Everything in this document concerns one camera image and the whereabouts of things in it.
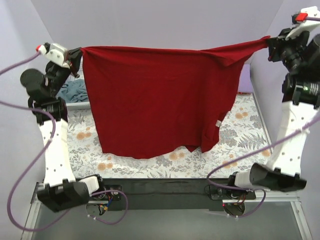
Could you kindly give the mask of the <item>red t shirt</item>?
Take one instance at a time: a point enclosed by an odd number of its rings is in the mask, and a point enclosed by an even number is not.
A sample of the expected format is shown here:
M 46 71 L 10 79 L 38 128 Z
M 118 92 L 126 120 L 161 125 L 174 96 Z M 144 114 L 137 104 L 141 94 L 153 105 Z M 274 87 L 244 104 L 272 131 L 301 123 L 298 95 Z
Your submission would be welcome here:
M 222 47 L 87 46 L 82 69 L 102 152 L 150 159 L 211 150 L 245 62 L 267 38 Z

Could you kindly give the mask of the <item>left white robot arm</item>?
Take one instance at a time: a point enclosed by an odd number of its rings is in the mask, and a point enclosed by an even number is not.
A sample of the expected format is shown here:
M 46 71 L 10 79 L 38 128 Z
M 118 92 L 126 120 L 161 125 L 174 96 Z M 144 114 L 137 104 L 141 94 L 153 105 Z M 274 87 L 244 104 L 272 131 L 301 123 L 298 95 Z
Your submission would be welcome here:
M 35 68 L 25 70 L 20 82 L 29 96 L 45 150 L 45 177 L 37 198 L 54 213 L 89 202 L 90 196 L 101 200 L 106 187 L 98 174 L 76 180 L 69 159 L 67 143 L 68 110 L 66 102 L 57 94 L 70 75 L 78 77 L 82 52 L 80 48 L 67 50 L 57 43 L 45 43 L 36 52 L 48 59 L 45 73 Z

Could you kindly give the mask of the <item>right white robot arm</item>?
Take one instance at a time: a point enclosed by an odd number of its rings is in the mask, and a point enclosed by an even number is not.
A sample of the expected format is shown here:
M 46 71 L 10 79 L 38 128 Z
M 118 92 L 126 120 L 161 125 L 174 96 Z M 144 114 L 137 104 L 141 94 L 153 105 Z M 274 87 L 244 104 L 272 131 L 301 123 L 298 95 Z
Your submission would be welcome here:
M 320 109 L 320 36 L 309 40 L 309 30 L 294 33 L 283 29 L 269 39 L 270 62 L 282 62 L 288 70 L 282 84 L 282 118 L 278 144 L 266 164 L 254 163 L 250 170 L 229 177 L 227 195 L 237 199 L 245 189 L 265 188 L 293 192 L 305 188 L 301 158 L 311 121 Z

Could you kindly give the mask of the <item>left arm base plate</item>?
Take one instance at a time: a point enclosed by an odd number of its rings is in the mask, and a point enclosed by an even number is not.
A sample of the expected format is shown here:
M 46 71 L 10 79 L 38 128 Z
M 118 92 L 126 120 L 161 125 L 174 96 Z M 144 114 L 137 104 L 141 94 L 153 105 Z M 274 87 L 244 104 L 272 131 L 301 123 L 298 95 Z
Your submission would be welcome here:
M 118 192 L 115 192 L 114 190 L 119 190 L 121 191 L 123 189 L 122 185 L 119 184 L 104 184 L 100 183 L 99 187 L 93 184 L 86 184 L 88 192 L 90 194 L 92 193 L 98 193 L 98 192 L 103 192 L 107 190 L 111 190 L 108 193 L 100 193 L 94 196 L 90 197 L 90 200 L 96 200 L 96 201 L 108 201 L 111 200 L 113 197 L 115 197 L 115 200 L 118 201 L 121 199 L 121 194 Z

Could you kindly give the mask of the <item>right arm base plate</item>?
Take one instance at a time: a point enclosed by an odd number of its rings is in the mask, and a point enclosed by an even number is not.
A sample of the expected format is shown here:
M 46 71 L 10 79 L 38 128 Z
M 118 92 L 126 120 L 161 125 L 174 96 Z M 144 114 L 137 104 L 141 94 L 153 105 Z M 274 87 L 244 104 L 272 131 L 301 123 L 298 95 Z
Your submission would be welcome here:
M 217 188 L 214 185 L 205 186 L 204 192 L 211 200 L 239 200 L 243 197 L 245 197 L 245 200 L 256 199 L 256 194 L 252 191 Z

